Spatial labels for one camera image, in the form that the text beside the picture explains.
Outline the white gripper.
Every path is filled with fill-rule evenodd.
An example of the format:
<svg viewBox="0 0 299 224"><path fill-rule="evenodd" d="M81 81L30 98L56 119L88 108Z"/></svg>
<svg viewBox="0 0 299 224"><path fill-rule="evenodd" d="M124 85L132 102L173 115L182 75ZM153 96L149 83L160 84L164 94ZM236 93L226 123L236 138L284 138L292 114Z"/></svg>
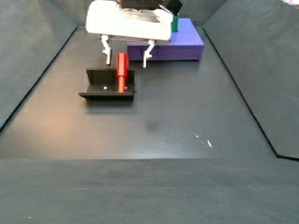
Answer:
<svg viewBox="0 0 299 224"><path fill-rule="evenodd" d="M170 38L172 21L173 16L161 9L142 11L121 9L114 0L94 0L88 7L85 28L88 33L102 34L100 41L102 53L106 55L106 65L110 65L112 53L108 36L129 37L149 39L142 57L142 68L146 68L154 40L168 41Z"/></svg>

